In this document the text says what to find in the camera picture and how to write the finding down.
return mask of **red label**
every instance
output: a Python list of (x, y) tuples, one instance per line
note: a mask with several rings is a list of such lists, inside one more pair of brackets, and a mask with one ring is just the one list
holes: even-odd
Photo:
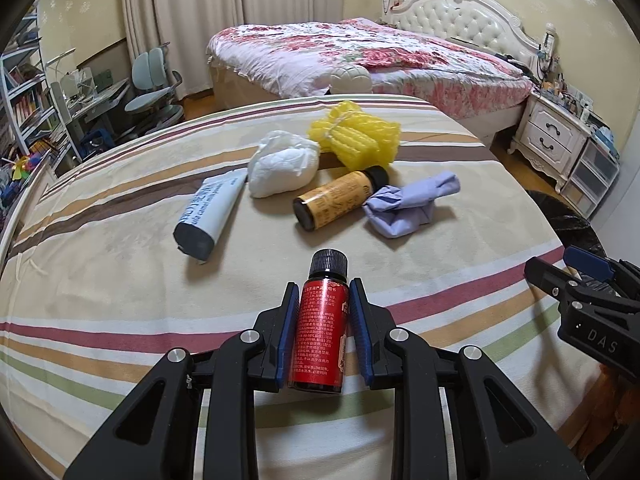
[(332, 280), (306, 282), (289, 380), (342, 386), (349, 289)]

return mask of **bottle base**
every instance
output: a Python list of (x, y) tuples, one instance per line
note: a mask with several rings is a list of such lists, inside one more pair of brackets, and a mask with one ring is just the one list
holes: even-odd
[(301, 383), (299, 381), (291, 381), (290, 388), (302, 390), (304, 392), (315, 392), (320, 394), (339, 394), (342, 391), (341, 386), (329, 386), (328, 384)]

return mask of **wooden floor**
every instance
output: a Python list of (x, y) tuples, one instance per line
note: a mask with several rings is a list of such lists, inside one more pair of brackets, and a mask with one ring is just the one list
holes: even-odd
[[(185, 97), (182, 101), (182, 106), (184, 107), (184, 118), (187, 121), (217, 111), (215, 98), (211, 91), (204, 91)], [(515, 128), (512, 128), (498, 134), (491, 146), (492, 153), (524, 189), (541, 191), (566, 202), (556, 193), (556, 182), (552, 178), (535, 171), (520, 152), (516, 151), (513, 155), (507, 153), (507, 148), (514, 133)]]

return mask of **bed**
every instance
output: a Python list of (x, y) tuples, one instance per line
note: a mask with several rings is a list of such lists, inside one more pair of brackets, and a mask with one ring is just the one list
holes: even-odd
[[(52, 476), (164, 352), (216, 348), (251, 327), (288, 281), (305, 281), (325, 247), (347, 255), (349, 277), (361, 277), (398, 324), (441, 348), (479, 346), (566, 443), (580, 435), (598, 366), (558, 339), (556, 302), (523, 279), (531, 256), (563, 266), (542, 213), (475, 136), (432, 105), (350, 97), (401, 124), (393, 184), (443, 170), (459, 177), (461, 192), (438, 200), (432, 225), (387, 240), (355, 211), (308, 234), (292, 214), (296, 192), (252, 200), (245, 189), (208, 263), (177, 249), (172, 231), (204, 178), (245, 166), (265, 132), (302, 134), (338, 96), (189, 121), (103, 153), (32, 197), (0, 278), (0, 402)], [(309, 189), (346, 172), (329, 155), (321, 168)], [(260, 478), (389, 478), (393, 395), (365, 390), (351, 338), (346, 375), (337, 397), (256, 394)]]
[(356, 63), (374, 92), (423, 98), (487, 146), (520, 121), (532, 83), (492, 54), (538, 73), (539, 45), (519, 18), (494, 0), (402, 0), (384, 19), (390, 26), (357, 18), (218, 33), (207, 51), (220, 105), (323, 95), (336, 67)]

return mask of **drawer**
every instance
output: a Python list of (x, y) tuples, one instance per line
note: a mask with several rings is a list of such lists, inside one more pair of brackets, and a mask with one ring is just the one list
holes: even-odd
[(558, 120), (558, 118), (552, 115), (548, 111), (548, 108), (544, 106), (536, 106), (529, 121), (569, 151), (573, 151), (574, 146), (579, 140), (580, 133)]
[(558, 173), (562, 173), (567, 162), (572, 158), (569, 150), (532, 123), (527, 123), (525, 126), (521, 142), (537, 153)]

